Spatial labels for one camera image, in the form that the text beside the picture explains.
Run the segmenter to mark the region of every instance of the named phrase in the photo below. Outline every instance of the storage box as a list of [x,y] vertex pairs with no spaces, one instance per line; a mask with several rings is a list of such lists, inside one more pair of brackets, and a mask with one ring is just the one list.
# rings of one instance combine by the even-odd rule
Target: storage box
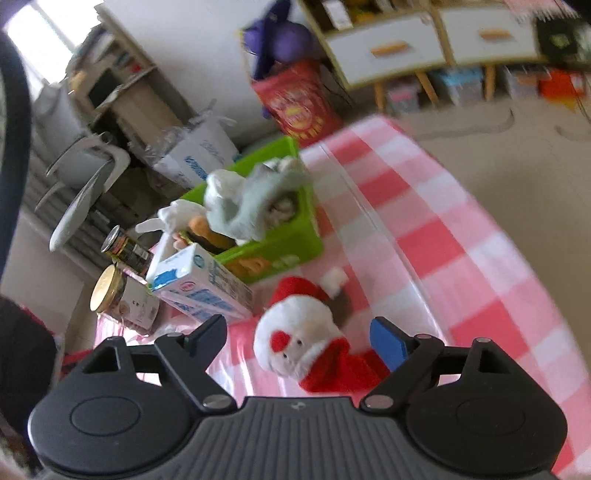
[[161,300],[198,319],[216,313],[235,319],[252,314],[252,290],[199,244],[161,261],[149,287]]
[[[283,137],[248,155],[228,170],[247,177],[257,163],[288,155],[298,158],[298,147],[291,137]],[[182,198],[203,204],[205,188],[205,185],[200,185]],[[298,191],[298,212],[291,221],[271,230],[262,242],[251,241],[214,258],[243,282],[253,283],[312,260],[323,250],[313,191],[308,186]]]
[[386,96],[395,113],[416,113],[420,110],[418,104],[420,91],[421,86],[416,81],[399,81],[388,86]]
[[585,77],[578,72],[551,69],[550,78],[540,81],[540,93],[550,100],[584,97]]
[[217,118],[212,115],[193,130],[152,168],[179,185],[191,189],[202,184],[207,174],[234,165],[238,150]]
[[540,66],[511,65],[501,67],[501,78],[513,99],[537,98],[538,82],[548,79],[548,70]]
[[454,105],[465,106],[482,100],[481,68],[446,69],[433,73],[433,83],[437,93],[447,96]]

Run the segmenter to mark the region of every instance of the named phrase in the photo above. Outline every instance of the gold lid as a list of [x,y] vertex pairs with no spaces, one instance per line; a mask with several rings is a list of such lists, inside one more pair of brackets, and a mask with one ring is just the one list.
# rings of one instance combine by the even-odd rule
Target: gold lid
[[114,265],[105,268],[90,297],[90,309],[93,312],[104,312],[117,294],[117,287],[121,280],[121,272]]

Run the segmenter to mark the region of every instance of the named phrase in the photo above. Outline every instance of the tin can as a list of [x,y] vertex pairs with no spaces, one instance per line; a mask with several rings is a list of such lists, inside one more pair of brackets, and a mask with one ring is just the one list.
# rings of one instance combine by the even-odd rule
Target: tin can
[[151,333],[159,307],[159,299],[114,265],[102,273],[90,298],[93,312],[106,313],[142,335]]
[[107,235],[100,251],[113,261],[125,264],[142,278],[145,278],[154,256],[152,252],[128,237],[119,225]]

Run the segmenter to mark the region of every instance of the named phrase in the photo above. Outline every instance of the plush toy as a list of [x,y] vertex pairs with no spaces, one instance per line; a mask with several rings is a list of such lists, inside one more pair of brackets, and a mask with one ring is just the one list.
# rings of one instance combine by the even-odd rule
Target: plush toy
[[278,0],[243,32],[248,50],[257,55],[254,80],[269,75],[276,62],[292,64],[311,56],[313,37],[304,25],[287,20],[291,0]]
[[202,205],[183,199],[175,200],[170,206],[158,210],[157,218],[137,224],[135,231],[146,233],[162,230],[164,233],[172,234],[186,229],[189,220],[197,215],[205,215]]
[[209,223],[205,215],[193,217],[189,221],[187,233],[189,233],[193,241],[196,241],[205,250],[216,255],[236,246],[233,238],[214,232],[209,228]]
[[234,202],[242,195],[242,187],[246,179],[231,170],[214,170],[205,180],[207,187],[203,196],[203,204],[207,210],[213,210],[223,199]]
[[207,212],[209,226],[231,238],[260,242],[277,225],[275,220],[269,221],[274,203],[309,182],[303,171],[277,172],[259,163],[245,179],[239,198],[223,197],[213,204]]
[[333,270],[315,285],[301,277],[280,281],[256,327],[254,352],[260,365],[296,380],[310,393],[369,390],[389,374],[373,350],[354,355],[324,302],[347,281]]

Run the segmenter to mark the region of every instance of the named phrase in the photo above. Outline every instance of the red and white checkered cloth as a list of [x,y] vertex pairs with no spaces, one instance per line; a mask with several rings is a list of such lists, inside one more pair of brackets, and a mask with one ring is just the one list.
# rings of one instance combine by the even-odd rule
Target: red and white checkered cloth
[[[301,156],[314,178],[325,253],[289,275],[318,281],[330,268],[344,268],[354,314],[343,331],[353,347],[369,345],[369,323],[379,315],[410,335],[427,332],[450,345],[492,338],[566,414],[569,436],[555,473],[591,473],[591,382],[584,360],[530,266],[475,199],[381,116]],[[269,295],[277,281],[258,284],[259,293]],[[307,395],[295,382],[260,369],[254,326],[251,320],[230,325],[210,374],[238,403],[246,395]],[[167,326],[194,328],[180,313]],[[115,330],[101,322],[98,342]],[[132,339],[133,333],[123,333]]]

